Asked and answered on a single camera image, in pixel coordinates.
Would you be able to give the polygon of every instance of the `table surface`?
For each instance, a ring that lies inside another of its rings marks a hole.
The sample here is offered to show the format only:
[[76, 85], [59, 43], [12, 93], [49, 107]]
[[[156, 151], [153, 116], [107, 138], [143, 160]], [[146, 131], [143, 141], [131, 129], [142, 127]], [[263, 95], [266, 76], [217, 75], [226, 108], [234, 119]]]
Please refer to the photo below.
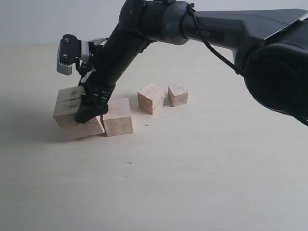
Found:
[[[218, 49], [232, 60], [229, 51]], [[308, 129], [259, 105], [198, 42], [152, 44], [113, 98], [134, 133], [68, 141], [53, 120], [56, 45], [0, 47], [0, 224], [6, 231], [303, 231]], [[148, 83], [186, 105], [138, 107]]]

